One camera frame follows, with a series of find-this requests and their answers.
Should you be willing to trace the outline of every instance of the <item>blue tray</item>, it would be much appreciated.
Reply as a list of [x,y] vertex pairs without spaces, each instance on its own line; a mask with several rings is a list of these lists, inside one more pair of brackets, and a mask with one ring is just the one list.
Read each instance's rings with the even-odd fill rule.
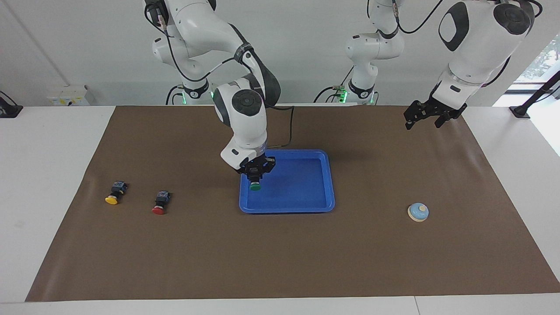
[[329,158],[321,150],[270,150],[276,167],[251,191],[241,176],[239,207],[248,214],[322,213],[334,208]]

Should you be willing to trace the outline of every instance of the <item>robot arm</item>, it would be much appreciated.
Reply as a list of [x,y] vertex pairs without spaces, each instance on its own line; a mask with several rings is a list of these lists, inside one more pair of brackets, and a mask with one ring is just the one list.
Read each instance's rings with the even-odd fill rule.
[[490,75],[503,66],[525,39],[535,20],[530,3],[522,0],[461,0],[443,17],[439,33],[453,59],[425,102],[415,101],[404,113],[406,127],[439,116],[436,127],[457,119],[466,101],[484,87]]
[[[210,0],[146,0],[152,21],[166,30],[177,64],[188,78],[184,86],[198,96],[195,88],[205,92],[208,81],[200,78],[200,65],[191,58],[210,50],[232,54],[232,58],[250,73],[215,89],[213,101],[220,120],[233,129],[234,136],[222,151],[222,158],[240,174],[246,174],[251,188],[260,188],[260,179],[275,165],[273,157],[265,156],[267,148],[267,116],[265,109],[274,107],[280,97],[280,85],[263,64],[241,32],[221,20],[214,12],[216,2]],[[154,52],[166,62],[173,62],[167,43],[154,43]]]
[[346,54],[354,63],[354,73],[345,86],[346,100],[355,103],[368,103],[372,100],[377,67],[374,60],[387,60],[400,56],[404,50],[404,39],[395,20],[395,8],[404,0],[373,0],[370,3],[371,23],[377,32],[353,36],[346,43]]

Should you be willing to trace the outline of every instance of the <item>table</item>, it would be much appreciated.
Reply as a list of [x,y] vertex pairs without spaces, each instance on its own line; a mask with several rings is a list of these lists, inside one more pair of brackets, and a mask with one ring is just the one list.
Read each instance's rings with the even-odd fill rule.
[[[557,314],[560,294],[263,300],[22,303],[114,107],[29,107],[0,121],[0,313]],[[464,113],[551,269],[560,279],[560,157],[507,108]]]

